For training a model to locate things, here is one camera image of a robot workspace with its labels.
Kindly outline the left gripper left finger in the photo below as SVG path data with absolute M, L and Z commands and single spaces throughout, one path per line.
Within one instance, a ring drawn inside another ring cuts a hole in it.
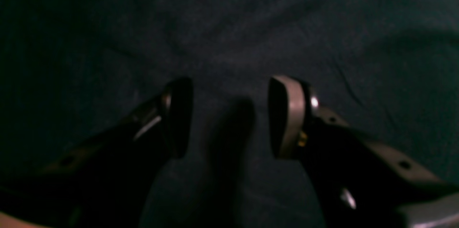
M 193 81 L 175 79 L 114 127 L 1 185 L 2 228 L 136 228 L 151 185 L 187 150 Z

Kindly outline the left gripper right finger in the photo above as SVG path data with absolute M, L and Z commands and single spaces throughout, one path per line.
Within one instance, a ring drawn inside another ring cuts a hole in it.
M 313 87 L 269 80 L 269 133 L 278 159 L 297 159 L 328 228 L 457 228 L 458 186 L 321 106 Z

